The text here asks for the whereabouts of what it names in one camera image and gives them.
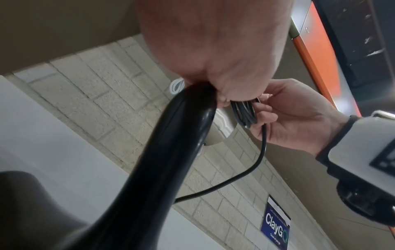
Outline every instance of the beige brick wall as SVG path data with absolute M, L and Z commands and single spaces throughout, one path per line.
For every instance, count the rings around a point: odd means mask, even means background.
M 6 76 L 9 81 L 130 173 L 175 79 L 153 60 L 141 36 L 92 48 Z M 241 127 L 204 147 L 179 191 L 212 187 L 250 167 L 258 148 Z M 292 219 L 290 250 L 336 250 L 274 167 L 265 159 L 252 174 L 173 207 L 228 250 L 273 250 L 260 232 L 268 195 Z

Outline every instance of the curved black handle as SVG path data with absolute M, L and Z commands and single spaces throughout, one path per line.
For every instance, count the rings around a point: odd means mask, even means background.
M 181 184 L 211 127 L 216 90 L 186 88 L 169 103 L 107 212 L 60 249 L 153 250 Z

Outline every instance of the black cable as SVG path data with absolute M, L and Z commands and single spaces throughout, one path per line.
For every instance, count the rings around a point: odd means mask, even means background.
M 230 102 L 232 105 L 232 109 L 233 109 L 233 114 L 235 115 L 235 118 L 237 120 L 237 122 L 244 127 L 249 128 L 251 126 L 251 124 L 255 124 L 257 123 L 256 117 L 255 117 L 255 111 L 254 108 L 252 106 L 252 102 L 248 101 L 248 102 Z M 217 184 L 211 188 L 208 188 L 206 190 L 194 193 L 194 194 L 190 194 L 190 195 L 186 195 L 183 197 L 179 197 L 174 201 L 174 204 L 182 202 L 182 201 L 186 201 L 186 200 L 190 200 L 190 199 L 194 199 L 197 197 L 200 197 L 202 195 L 206 195 L 209 194 L 211 192 L 214 192 L 232 182 L 235 182 L 241 178 L 243 178 L 244 176 L 250 174 L 252 171 L 254 171 L 259 164 L 262 162 L 262 159 L 265 155 L 266 152 L 266 124 L 264 124 L 262 126 L 262 149 L 260 151 L 260 154 L 258 156 L 258 159 L 256 160 L 256 162 L 247 170 L 245 170 L 244 172 L 233 176 L 232 178 Z

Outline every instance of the blue sign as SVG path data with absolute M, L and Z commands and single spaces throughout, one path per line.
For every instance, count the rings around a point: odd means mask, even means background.
M 291 218 L 282 210 L 277 202 L 269 196 L 261 231 L 280 250 L 286 250 L 288 247 L 290 224 Z

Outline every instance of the coiled white cable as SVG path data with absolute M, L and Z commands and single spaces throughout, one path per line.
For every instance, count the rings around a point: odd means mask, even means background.
M 170 93 L 172 95 L 177 95 L 184 88 L 185 88 L 185 81 L 182 78 L 178 78 L 178 79 L 175 79 L 174 81 L 172 81 L 172 83 L 170 84 L 170 87 L 169 87 Z

